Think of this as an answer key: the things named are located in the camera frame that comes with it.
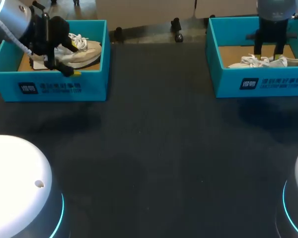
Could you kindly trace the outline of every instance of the white shoe pair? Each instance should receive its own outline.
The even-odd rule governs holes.
[[[298,67],[298,59],[290,59],[284,56],[280,56],[279,59],[274,60],[273,57],[261,57],[261,60],[254,55],[249,57],[242,57],[240,63],[230,65],[228,68],[253,68],[253,67]]]
[[[54,50],[55,58],[74,69],[86,68],[99,62],[102,50],[99,42],[88,41],[88,38],[72,33],[69,34],[69,37],[72,40],[72,44],[78,48],[78,51],[72,52],[64,46],[59,45]],[[47,69],[44,66],[42,56],[34,55],[31,59],[30,63],[34,70]]]

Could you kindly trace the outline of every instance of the shoe sole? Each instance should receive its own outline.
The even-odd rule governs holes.
[[[100,55],[87,60],[85,62],[80,62],[80,63],[65,63],[66,66],[72,67],[73,69],[84,69],[90,66],[93,66],[95,64],[100,63]],[[40,71],[40,70],[47,70],[47,68],[44,66],[43,61],[34,61],[33,59],[30,58],[30,66],[32,67],[33,70],[35,71]]]

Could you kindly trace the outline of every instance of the teal box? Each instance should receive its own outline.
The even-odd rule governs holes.
[[[71,33],[102,43],[99,70],[80,70],[79,77],[58,71],[18,72],[23,52],[12,43],[0,47],[0,93],[6,102],[105,101],[110,41],[105,20],[69,21]]]
[[[219,47],[252,46],[254,42],[246,40],[246,35],[254,34],[258,28],[258,17],[210,18],[206,56],[217,98],[298,96],[298,67],[225,68],[223,66]],[[298,20],[289,21],[288,31],[298,35]],[[298,38],[290,39],[288,44],[298,59]]]

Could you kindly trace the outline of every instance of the cardboard bottom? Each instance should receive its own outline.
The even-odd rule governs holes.
[[[275,45],[264,45],[262,47],[262,57],[271,57],[274,55]],[[224,67],[229,67],[234,63],[239,63],[242,56],[249,56],[254,53],[254,46],[220,46],[220,55]],[[283,55],[294,59],[294,53],[289,45],[284,47]]]
[[[100,69],[100,63],[97,63],[95,65],[92,65],[87,68],[78,69],[78,71],[86,71],[86,70],[99,70]],[[32,69],[30,65],[30,58],[27,54],[24,54],[21,60],[21,63],[19,65],[18,72],[38,72],[38,71],[49,71],[48,69],[45,70],[34,70]]]

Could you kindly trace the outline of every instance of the dark table surface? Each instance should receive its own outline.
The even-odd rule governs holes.
[[[275,238],[298,97],[216,99],[203,44],[113,45],[108,101],[4,103],[37,145],[72,238]]]

